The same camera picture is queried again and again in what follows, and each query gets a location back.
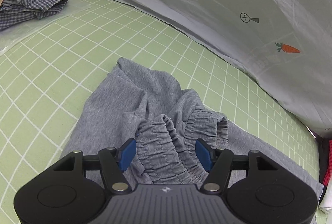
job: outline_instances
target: red fabric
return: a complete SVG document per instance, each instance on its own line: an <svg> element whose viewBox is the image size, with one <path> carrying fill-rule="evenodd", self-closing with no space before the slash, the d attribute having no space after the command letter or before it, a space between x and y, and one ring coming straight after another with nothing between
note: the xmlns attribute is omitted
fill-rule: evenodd
<svg viewBox="0 0 332 224"><path fill-rule="evenodd" d="M330 144L330 153L329 153L329 166L327 167L327 171L324 177L323 185L327 187L330 178L331 178L331 172L332 172L332 140L329 141Z"/></svg>

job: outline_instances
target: white fabric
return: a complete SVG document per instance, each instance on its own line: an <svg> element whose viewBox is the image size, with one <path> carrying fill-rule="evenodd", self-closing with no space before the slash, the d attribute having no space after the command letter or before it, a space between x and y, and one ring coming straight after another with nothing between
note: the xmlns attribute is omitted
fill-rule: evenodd
<svg viewBox="0 0 332 224"><path fill-rule="evenodd" d="M329 214L332 213L332 180L330 179L326 193L322 202L319 205L319 209L321 209L324 213Z"/></svg>
<svg viewBox="0 0 332 224"><path fill-rule="evenodd" d="M118 1L177 27L254 77L312 130L332 133L332 0Z"/></svg>
<svg viewBox="0 0 332 224"><path fill-rule="evenodd" d="M332 224L332 214L327 215L326 224Z"/></svg>

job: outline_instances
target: metal screw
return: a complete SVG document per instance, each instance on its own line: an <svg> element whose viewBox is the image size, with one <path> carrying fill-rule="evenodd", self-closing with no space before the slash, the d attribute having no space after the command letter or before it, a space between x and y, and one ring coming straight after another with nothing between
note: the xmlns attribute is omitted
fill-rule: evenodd
<svg viewBox="0 0 332 224"><path fill-rule="evenodd" d="M126 183L115 183L112 185L112 188L116 191L125 191L128 187L129 186Z"/></svg>
<svg viewBox="0 0 332 224"><path fill-rule="evenodd" d="M204 185L204 189L208 192L216 192L220 189L220 186L216 183L207 183Z"/></svg>

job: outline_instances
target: orange carrot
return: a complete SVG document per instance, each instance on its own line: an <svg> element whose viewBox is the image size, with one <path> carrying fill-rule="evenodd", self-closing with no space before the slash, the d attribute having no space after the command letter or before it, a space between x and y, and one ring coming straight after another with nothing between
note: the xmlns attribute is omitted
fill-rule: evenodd
<svg viewBox="0 0 332 224"><path fill-rule="evenodd" d="M278 52L280 52L281 50L283 50L285 53L288 53L288 54L293 54L293 53L300 53L301 51L292 47L292 46L289 46L287 44L283 44L282 42L280 43L277 43L276 42L276 45L279 47L278 48Z"/></svg>

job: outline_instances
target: plastic sheet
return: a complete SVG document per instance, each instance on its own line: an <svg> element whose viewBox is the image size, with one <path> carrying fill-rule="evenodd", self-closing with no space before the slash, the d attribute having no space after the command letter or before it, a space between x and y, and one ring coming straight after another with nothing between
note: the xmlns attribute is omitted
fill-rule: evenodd
<svg viewBox="0 0 332 224"><path fill-rule="evenodd" d="M53 16L41 20L33 19L27 22L16 24L0 32L0 56L12 48L19 41L34 34L56 20L78 13L90 8L90 4L82 0L69 0L63 10Z"/></svg>

